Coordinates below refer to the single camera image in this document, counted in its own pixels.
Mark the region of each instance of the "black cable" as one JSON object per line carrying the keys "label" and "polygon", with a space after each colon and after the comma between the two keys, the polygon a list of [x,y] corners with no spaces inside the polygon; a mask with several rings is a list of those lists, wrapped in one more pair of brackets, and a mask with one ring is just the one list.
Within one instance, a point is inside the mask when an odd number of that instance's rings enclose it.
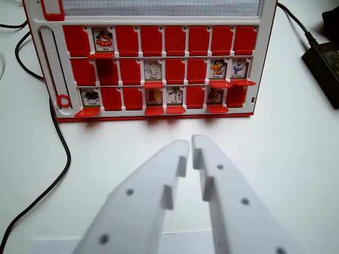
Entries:
{"label": "black cable", "polygon": [[22,61],[20,60],[20,57],[19,57],[19,50],[20,50],[20,46],[21,44],[24,42],[24,40],[26,40],[26,38],[31,34],[31,32],[28,32],[27,34],[24,35],[24,37],[17,43],[17,45],[15,46],[15,50],[14,50],[14,53],[15,53],[15,58],[17,59],[18,63],[21,65],[21,67],[26,71],[28,72],[30,75],[32,75],[33,77],[37,78],[37,79],[42,79],[43,80],[43,77],[42,76],[39,76],[38,74],[32,72],[31,70],[28,70],[28,68],[22,63]]}
{"label": "black cable", "polygon": [[27,25],[28,20],[26,20],[25,22],[23,22],[21,25],[5,25],[5,24],[0,24],[0,28],[23,28]]}
{"label": "black cable", "polygon": [[[23,63],[21,62],[20,58],[19,58],[19,49],[20,49],[20,45],[22,44],[22,42],[28,37],[28,35],[30,34],[30,32],[28,32],[20,41],[19,43],[16,45],[15,47],[15,56],[16,59],[18,60],[18,62],[20,63],[20,65],[25,69],[25,71],[27,71],[29,74],[32,74],[35,78],[39,78],[39,79],[43,79],[43,77],[35,74],[34,72],[28,70],[26,68],[25,65],[23,65]],[[52,117],[52,121],[54,124],[54,127],[58,133],[59,139],[62,142],[65,151],[66,151],[66,155],[67,155],[67,162],[66,165],[63,169],[63,171],[61,172],[61,174],[57,177],[57,179],[55,179],[55,181],[37,198],[33,201],[32,204],[30,204],[25,210],[23,210],[17,217],[14,218],[14,220],[9,224],[9,226],[7,227],[5,234],[2,238],[1,241],[1,245],[0,245],[0,254],[4,253],[4,249],[6,246],[6,242],[11,234],[11,231],[13,229],[13,227],[15,226],[15,224],[18,222],[18,220],[20,220],[25,214],[27,214],[27,212],[29,212],[36,204],[38,204],[38,202],[40,200],[43,199],[43,197],[45,197],[57,184],[58,182],[65,176],[65,174],[68,172],[69,166],[70,166],[70,161],[71,161],[71,155],[70,155],[70,151],[68,149],[67,143],[63,137],[63,134],[61,133],[61,130],[59,128],[56,116],[54,114],[54,109],[53,109],[53,103],[51,101],[51,99],[49,100],[49,110],[51,113],[51,117]]]}
{"label": "black cable", "polygon": [[281,3],[277,3],[276,5],[282,8],[301,27],[301,29],[305,32],[305,36],[308,40],[308,44],[311,47],[313,47],[314,45],[318,45],[318,42],[316,41],[316,39],[313,38],[312,34],[306,29],[306,27],[300,22],[300,20],[298,20],[297,17],[295,17],[291,13],[291,11],[286,6],[284,6]]}

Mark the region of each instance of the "cartoon character picture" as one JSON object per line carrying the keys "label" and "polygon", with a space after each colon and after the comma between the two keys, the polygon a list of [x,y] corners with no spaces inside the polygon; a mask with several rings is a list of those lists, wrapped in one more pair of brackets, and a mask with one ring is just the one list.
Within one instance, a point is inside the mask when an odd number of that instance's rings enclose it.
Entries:
{"label": "cartoon character picture", "polygon": [[168,87],[167,88],[167,105],[182,105],[182,91],[179,87]]}
{"label": "cartoon character picture", "polygon": [[161,64],[157,60],[144,61],[145,81],[162,80]]}
{"label": "cartoon character picture", "polygon": [[210,79],[224,79],[227,64],[223,59],[211,60]]}
{"label": "cartoon character picture", "polygon": [[146,105],[160,106],[163,104],[163,93],[160,89],[146,89]]}
{"label": "cartoon character picture", "polygon": [[223,94],[224,90],[221,88],[210,87],[207,95],[207,104],[222,104]]}
{"label": "cartoon character picture", "polygon": [[84,107],[100,107],[99,93],[96,89],[80,89]]}
{"label": "cartoon character picture", "polygon": [[236,58],[232,61],[232,73],[230,75],[230,78],[232,79],[242,79],[246,78],[247,73],[247,65],[245,59],[243,58]]}
{"label": "cartoon character picture", "polygon": [[92,28],[96,51],[114,51],[113,34],[107,28]]}

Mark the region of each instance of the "power adapter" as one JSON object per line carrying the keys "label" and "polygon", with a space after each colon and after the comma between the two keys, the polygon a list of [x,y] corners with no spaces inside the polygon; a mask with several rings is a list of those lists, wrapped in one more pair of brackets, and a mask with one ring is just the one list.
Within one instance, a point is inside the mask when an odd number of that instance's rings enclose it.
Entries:
{"label": "power adapter", "polygon": [[301,57],[334,109],[339,108],[339,46],[313,43]]}

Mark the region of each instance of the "white plastic frame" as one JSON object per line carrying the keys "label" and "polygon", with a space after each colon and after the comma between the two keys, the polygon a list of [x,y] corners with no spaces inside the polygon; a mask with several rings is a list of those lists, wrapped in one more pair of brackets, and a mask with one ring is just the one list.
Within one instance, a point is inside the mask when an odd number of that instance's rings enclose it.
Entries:
{"label": "white plastic frame", "polygon": [[[59,119],[66,119],[66,118],[74,118],[74,115],[81,111],[83,109],[82,102],[79,99],[79,92],[78,89],[82,87],[77,87],[75,84],[72,66],[70,64],[70,55],[67,49],[65,37],[64,37],[64,31],[63,26],[64,25],[81,25],[83,27],[87,27],[87,31],[90,36],[91,35],[91,27],[107,27],[112,28],[110,29],[113,33],[113,45],[115,49],[115,59],[119,62],[120,56],[119,51],[117,47],[117,40],[115,36],[115,26],[116,25],[133,25],[137,28],[138,37],[139,37],[139,58],[140,58],[140,67],[141,69],[141,86],[144,84],[144,71],[143,71],[143,59],[159,59],[162,58],[163,60],[166,59],[166,51],[165,51],[165,27],[167,25],[181,25],[183,27],[186,27],[186,51],[184,57],[171,57],[171,58],[188,58],[189,52],[188,52],[188,42],[189,42],[189,30],[191,25],[206,25],[210,29],[208,30],[210,32],[210,43],[209,43],[209,50],[208,55],[203,57],[190,57],[190,58],[204,58],[207,59],[207,71],[209,70],[210,65],[210,59],[229,59],[229,63],[231,63],[232,58],[250,58],[250,63],[247,71],[247,77],[253,81],[256,82],[256,85],[254,86],[248,86],[247,88],[247,94],[245,103],[243,104],[243,107],[241,108],[229,108],[228,113],[226,114],[251,114],[254,112],[256,97],[258,93],[258,88],[260,85],[260,79],[261,74],[263,70],[263,65],[265,61],[266,51],[268,47],[269,37],[271,33],[271,27],[272,22],[274,18],[274,12],[276,7],[276,0],[262,0],[261,6],[259,8],[258,17],[170,17],[170,16],[65,16],[64,21],[47,21],[44,17],[41,2],[36,0],[24,0],[24,6],[26,9],[27,16],[29,18],[29,24],[32,32],[32,36],[34,39],[34,44],[37,49],[38,57],[41,63],[41,68],[43,71],[43,74],[46,79],[46,84],[54,105],[54,109],[56,111],[57,118]],[[142,49],[141,49],[141,35],[140,35],[140,26],[141,25],[158,25],[159,28],[162,28],[160,31],[163,33],[163,52],[161,57],[143,57],[142,55]],[[230,56],[212,56],[211,52],[211,40],[212,40],[212,34],[213,34],[213,26],[214,25],[229,25],[233,27],[234,36],[236,34],[237,26],[239,25],[251,25],[255,26],[257,28],[257,42],[255,50],[253,51],[253,54],[249,56],[234,56],[235,52],[233,50],[233,46],[231,49]],[[40,31],[44,30],[50,30],[55,35],[55,48],[58,51],[59,59],[53,58],[54,60],[50,59],[48,62],[48,59],[45,56],[44,53],[44,33],[42,34],[43,40],[39,36]],[[94,54],[94,42],[92,38],[90,38],[90,45],[91,45],[91,54]],[[65,82],[67,85],[64,85],[62,88],[59,83],[55,82],[55,77],[52,76],[53,71],[49,70],[49,66],[57,66],[58,64],[53,62],[57,61],[61,63]],[[166,85],[166,75],[165,75],[165,62],[163,61],[162,65],[162,71],[163,71],[163,83]],[[228,69],[226,75],[229,75],[230,72],[230,64],[228,64]],[[120,66],[118,64],[118,70],[119,70],[119,86],[122,86],[121,76],[120,76]],[[187,71],[185,72],[185,82],[184,85],[171,85],[171,86],[184,86],[184,99],[186,100],[186,87],[189,86],[187,84],[186,80]],[[204,85],[204,89],[207,89],[206,86],[208,85],[208,73],[206,76],[206,82]],[[100,87],[99,81],[96,82],[96,87]],[[69,108],[61,108],[57,103],[57,96],[60,94],[60,91],[68,91],[68,95],[70,97],[70,100],[72,102],[72,107]],[[224,106],[226,105],[226,94],[227,91],[224,92]],[[167,114],[166,111],[166,98],[165,93],[163,92],[164,100],[163,100],[163,107],[164,107],[164,115]],[[145,116],[145,109],[146,109],[146,101],[144,97],[144,108],[141,111],[126,111],[124,107],[124,103],[122,106],[121,111],[105,111],[103,105],[101,106],[101,112],[97,117],[123,117],[123,116]],[[182,115],[201,115],[201,114],[210,114],[207,110],[206,104],[204,104],[202,109],[187,109],[187,107],[184,105],[184,108],[186,109],[186,112]]]}

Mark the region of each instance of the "red flip-up tile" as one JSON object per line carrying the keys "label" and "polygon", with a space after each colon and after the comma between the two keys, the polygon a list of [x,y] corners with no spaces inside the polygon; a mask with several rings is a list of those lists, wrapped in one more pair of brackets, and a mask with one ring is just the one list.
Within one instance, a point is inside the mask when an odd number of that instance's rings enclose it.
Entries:
{"label": "red flip-up tile", "polygon": [[181,59],[166,59],[166,81],[169,85],[182,85],[185,78],[185,64]]}
{"label": "red flip-up tile", "polygon": [[251,56],[256,44],[257,31],[253,26],[238,26],[234,50],[236,56]]}
{"label": "red flip-up tile", "polygon": [[112,59],[97,59],[96,71],[102,86],[117,86],[119,81],[118,66]]}
{"label": "red flip-up tile", "polygon": [[212,114],[225,114],[229,111],[222,105],[207,105],[207,110]]}
{"label": "red flip-up tile", "polygon": [[229,88],[232,86],[231,83],[226,82],[225,79],[223,80],[210,80],[210,86],[213,88]]}
{"label": "red flip-up tile", "polygon": [[189,51],[190,56],[207,56],[210,32],[206,26],[191,26]]}
{"label": "red flip-up tile", "polygon": [[122,91],[126,110],[142,110],[142,92],[138,87],[124,87]]}
{"label": "red flip-up tile", "polygon": [[233,86],[227,89],[227,107],[243,107],[247,89],[245,86]]}
{"label": "red flip-up tile", "polygon": [[95,86],[95,71],[88,59],[71,59],[73,75],[77,86]]}
{"label": "red flip-up tile", "polygon": [[212,56],[228,56],[231,54],[233,31],[230,26],[215,26],[212,36]]}
{"label": "red flip-up tile", "polygon": [[187,108],[203,108],[205,91],[201,86],[188,86],[186,104]]}
{"label": "red flip-up tile", "polygon": [[71,57],[87,57],[90,54],[90,40],[82,26],[65,25],[64,34]]}
{"label": "red flip-up tile", "polygon": [[168,57],[185,55],[186,32],[182,26],[167,26],[165,28],[165,48]]}
{"label": "red flip-up tile", "polygon": [[121,110],[121,94],[115,87],[101,88],[102,103],[106,111]]}
{"label": "red flip-up tile", "polygon": [[230,84],[235,86],[254,86],[256,82],[249,81],[248,79],[231,79]]}
{"label": "red flip-up tile", "polygon": [[118,25],[115,27],[119,56],[137,57],[139,55],[138,33],[131,25]]}
{"label": "red flip-up tile", "polygon": [[155,25],[141,26],[141,47],[144,57],[161,57],[163,34]]}
{"label": "red flip-up tile", "polygon": [[156,88],[163,88],[164,87],[164,84],[162,81],[145,81],[145,84],[144,84],[144,88],[153,88],[153,89],[156,89]]}
{"label": "red flip-up tile", "polygon": [[136,59],[120,59],[120,74],[123,85],[140,85],[140,64]]}
{"label": "red flip-up tile", "polygon": [[183,106],[167,106],[168,114],[183,114],[186,110]]}
{"label": "red flip-up tile", "polygon": [[94,55],[88,55],[87,58],[91,59],[109,59],[114,57],[114,52],[96,52]]}
{"label": "red flip-up tile", "polygon": [[146,107],[145,115],[162,115],[162,114],[164,114],[164,108],[162,106]]}
{"label": "red flip-up tile", "polygon": [[75,118],[81,118],[81,117],[94,117],[100,114],[100,108],[99,107],[85,107],[83,110],[79,111],[74,115]]}
{"label": "red flip-up tile", "polygon": [[189,84],[205,84],[207,63],[204,59],[190,58],[187,70]]}

